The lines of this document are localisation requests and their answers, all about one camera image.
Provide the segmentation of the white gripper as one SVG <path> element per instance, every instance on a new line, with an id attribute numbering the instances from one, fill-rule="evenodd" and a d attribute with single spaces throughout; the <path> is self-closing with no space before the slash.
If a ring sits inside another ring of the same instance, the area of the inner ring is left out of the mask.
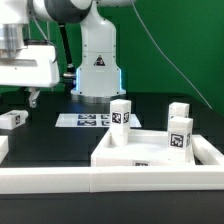
<path id="1" fill-rule="evenodd" d="M 15 59 L 0 59 L 0 85 L 32 87 L 29 106 L 35 108 L 40 89 L 59 82 L 56 51 L 49 45 L 28 45 Z"/>

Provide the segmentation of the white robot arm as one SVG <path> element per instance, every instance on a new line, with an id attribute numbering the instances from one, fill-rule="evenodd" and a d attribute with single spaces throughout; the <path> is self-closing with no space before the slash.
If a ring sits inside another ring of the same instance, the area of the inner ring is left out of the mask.
<path id="1" fill-rule="evenodd" d="M 75 81 L 73 98 L 104 103 L 125 95 L 116 64 L 116 28 L 97 8 L 128 6 L 135 1 L 0 0 L 0 85 L 29 88 L 34 107 L 41 87 L 59 83 L 56 47 L 49 40 L 35 43 L 23 38 L 25 25 L 42 20 L 81 25 L 82 63 L 68 69 Z"/>

